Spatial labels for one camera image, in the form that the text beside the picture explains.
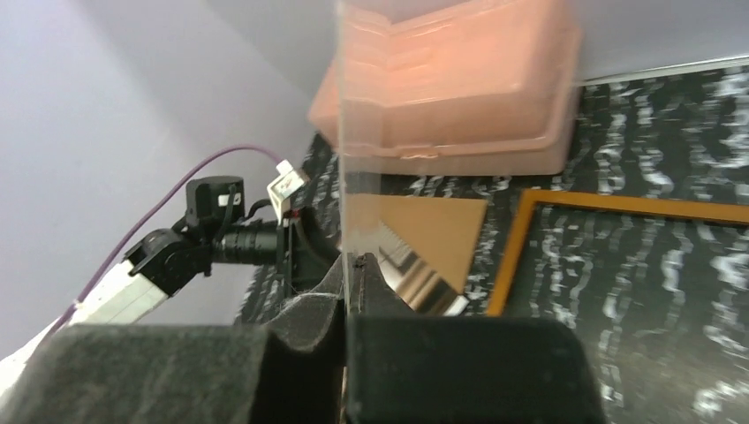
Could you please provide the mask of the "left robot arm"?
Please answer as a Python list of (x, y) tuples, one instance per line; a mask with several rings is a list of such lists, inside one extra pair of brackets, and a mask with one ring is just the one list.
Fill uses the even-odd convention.
[(175, 296), (216, 264), (269, 265), (291, 297), (314, 288), (339, 251), (310, 208), (290, 208), (302, 187), (295, 173), (269, 185), (269, 196), (245, 206), (240, 177), (198, 178), (186, 185), (186, 212), (169, 229), (147, 234), (93, 290), (66, 324), (131, 324)]

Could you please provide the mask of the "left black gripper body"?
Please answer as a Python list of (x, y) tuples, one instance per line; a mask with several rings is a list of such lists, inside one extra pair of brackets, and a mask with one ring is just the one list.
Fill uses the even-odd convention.
[(215, 264), (269, 265), (284, 275), (287, 231), (275, 221), (255, 220), (270, 205), (261, 199), (246, 208), (245, 181), (236, 176), (190, 180), (185, 187), (184, 234), (195, 247), (187, 257), (197, 274), (210, 276)]

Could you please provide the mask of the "pink plastic storage box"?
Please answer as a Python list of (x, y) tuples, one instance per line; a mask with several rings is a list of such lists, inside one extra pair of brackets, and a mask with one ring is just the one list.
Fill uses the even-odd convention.
[(583, 31), (561, 0), (343, 1), (308, 112), (349, 171), (536, 176), (567, 161)]

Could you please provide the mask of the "clear acrylic sheet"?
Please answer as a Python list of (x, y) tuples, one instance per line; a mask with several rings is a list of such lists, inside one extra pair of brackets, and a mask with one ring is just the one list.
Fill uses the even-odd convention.
[(343, 247), (423, 314), (458, 314), (487, 204), (396, 197), (390, 175), (560, 171), (582, 30), (570, 1), (343, 1), (335, 65)]

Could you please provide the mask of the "brown cardboard backing board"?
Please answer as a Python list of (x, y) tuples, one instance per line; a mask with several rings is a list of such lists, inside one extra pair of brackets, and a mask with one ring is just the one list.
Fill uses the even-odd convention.
[(464, 291), (486, 215), (485, 200), (351, 194), (344, 197), (342, 230), (369, 236), (384, 224), (456, 292)]

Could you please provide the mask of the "brown wooden picture frame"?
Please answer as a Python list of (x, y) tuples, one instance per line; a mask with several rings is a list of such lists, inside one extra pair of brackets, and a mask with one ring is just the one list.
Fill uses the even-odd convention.
[(747, 206), (705, 201), (649, 199), (599, 195), (595, 193), (526, 189), (520, 195), (518, 210), (511, 222), (493, 291), (485, 311), (485, 315), (487, 316), (499, 316), (503, 313), (506, 301), (511, 292), (512, 281), (523, 253), (526, 234), (530, 228), (535, 208), (541, 204), (639, 216), (700, 220), (711, 223), (748, 224)]

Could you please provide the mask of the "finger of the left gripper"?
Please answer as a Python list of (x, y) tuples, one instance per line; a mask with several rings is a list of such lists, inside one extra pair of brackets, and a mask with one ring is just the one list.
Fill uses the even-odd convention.
[(291, 212), (291, 287), (308, 292), (317, 286), (336, 262), (340, 251), (316, 217), (314, 209)]

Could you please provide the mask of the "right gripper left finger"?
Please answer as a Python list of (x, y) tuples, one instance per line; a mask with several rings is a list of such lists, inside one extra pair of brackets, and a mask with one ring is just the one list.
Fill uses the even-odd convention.
[(30, 358), (4, 423), (334, 423), (343, 264), (263, 324), (77, 325)]

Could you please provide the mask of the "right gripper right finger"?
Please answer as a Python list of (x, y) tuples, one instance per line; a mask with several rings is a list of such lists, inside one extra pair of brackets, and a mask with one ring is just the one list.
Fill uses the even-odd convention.
[(346, 261), (350, 423), (603, 423), (584, 349), (560, 322), (429, 316), (376, 258)]

